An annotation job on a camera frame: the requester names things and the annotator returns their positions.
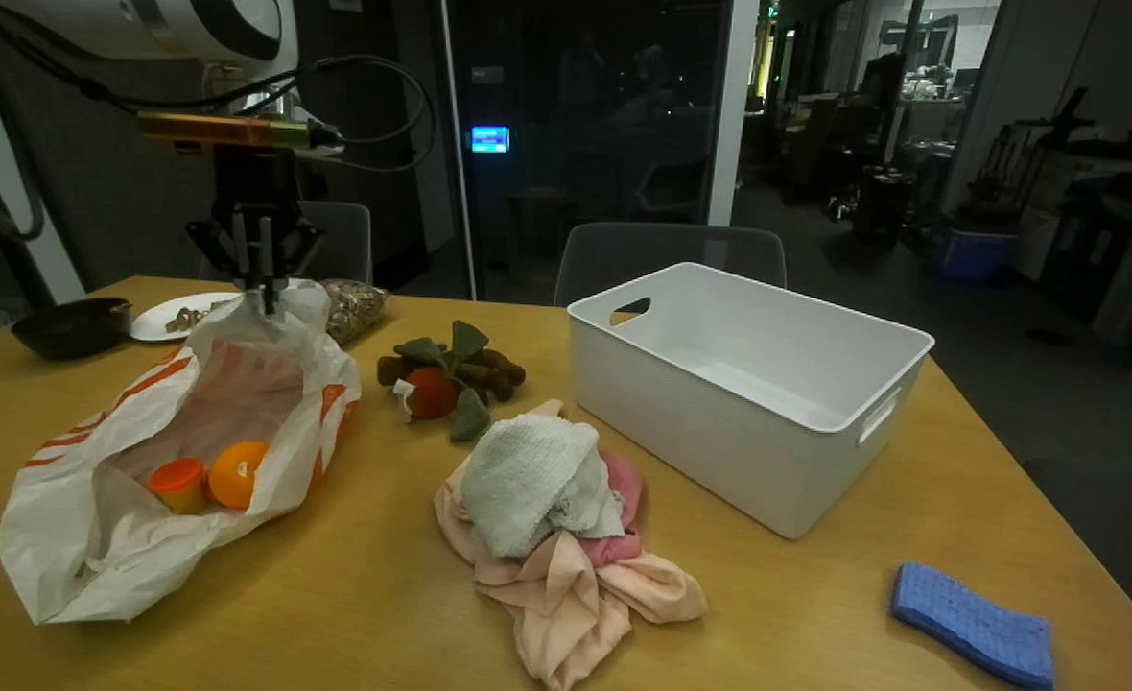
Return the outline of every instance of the blue sponge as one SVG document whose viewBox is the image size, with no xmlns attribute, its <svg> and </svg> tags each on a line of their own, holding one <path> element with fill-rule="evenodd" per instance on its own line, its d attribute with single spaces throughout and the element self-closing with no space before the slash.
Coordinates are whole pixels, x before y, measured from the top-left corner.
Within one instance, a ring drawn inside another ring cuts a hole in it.
<svg viewBox="0 0 1132 691">
<path fill-rule="evenodd" d="M 1043 619 L 1002 611 L 937 566 L 901 565 L 893 612 L 1008 684 L 1057 684 L 1053 626 Z"/>
</svg>

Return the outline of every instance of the white plastic bin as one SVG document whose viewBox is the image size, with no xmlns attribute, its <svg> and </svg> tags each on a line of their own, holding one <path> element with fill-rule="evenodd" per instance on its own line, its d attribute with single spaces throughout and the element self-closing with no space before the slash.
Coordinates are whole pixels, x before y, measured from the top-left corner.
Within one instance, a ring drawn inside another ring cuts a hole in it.
<svg viewBox="0 0 1132 691">
<path fill-rule="evenodd" d="M 937 344 L 709 263 L 576 298 L 570 318 L 579 405 L 783 537 L 852 488 Z"/>
</svg>

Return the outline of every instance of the wooden table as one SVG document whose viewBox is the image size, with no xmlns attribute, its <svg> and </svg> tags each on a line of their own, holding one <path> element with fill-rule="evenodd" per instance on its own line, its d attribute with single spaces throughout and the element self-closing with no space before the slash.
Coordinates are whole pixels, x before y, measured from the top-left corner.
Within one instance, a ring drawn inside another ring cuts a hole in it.
<svg viewBox="0 0 1132 691">
<path fill-rule="evenodd" d="M 197 292 L 122 278 L 133 314 Z M 553 306 L 391 298 L 359 341 L 365 400 L 328 488 L 232 548 L 130 626 L 30 626 L 0 571 L 0 687 L 534 687 L 509 619 L 471 589 L 431 495 L 463 449 L 440 420 L 410 427 L 375 388 L 394 341 L 469 318 L 530 367 L 498 414 L 570 388 L 570 318 Z M 122 344 L 45 363 L 0 330 L 0 511 L 18 460 L 109 405 L 169 344 Z M 1030 482 L 953 379 L 924 363 L 893 436 L 808 537 L 783 539 L 729 511 L 611 427 L 646 482 L 646 539 L 695 571 L 709 612 L 646 626 L 587 687 L 1002 687 L 886 612 L 901 560 L 924 560 L 987 597 L 1043 612 L 1061 687 L 1132 687 L 1132 597 Z"/>
</svg>

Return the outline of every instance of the strawberry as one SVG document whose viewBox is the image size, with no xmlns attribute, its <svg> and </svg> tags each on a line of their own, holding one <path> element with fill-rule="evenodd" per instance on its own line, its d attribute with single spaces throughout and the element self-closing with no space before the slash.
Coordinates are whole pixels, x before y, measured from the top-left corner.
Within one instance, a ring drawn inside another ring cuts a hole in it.
<svg viewBox="0 0 1132 691">
<path fill-rule="evenodd" d="M 410 367 L 394 379 L 394 396 L 410 418 L 446 418 L 454 409 L 457 388 L 440 367 Z"/>
</svg>

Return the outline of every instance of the white cloth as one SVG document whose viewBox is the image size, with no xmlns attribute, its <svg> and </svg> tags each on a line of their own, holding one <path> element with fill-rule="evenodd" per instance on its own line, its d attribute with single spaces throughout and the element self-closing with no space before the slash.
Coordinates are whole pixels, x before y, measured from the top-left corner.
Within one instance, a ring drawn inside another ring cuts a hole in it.
<svg viewBox="0 0 1132 691">
<path fill-rule="evenodd" d="M 622 534 L 622 504 L 587 420 L 548 414 L 495 420 L 463 460 L 457 495 L 492 557 L 525 557 L 553 528 Z"/>
</svg>

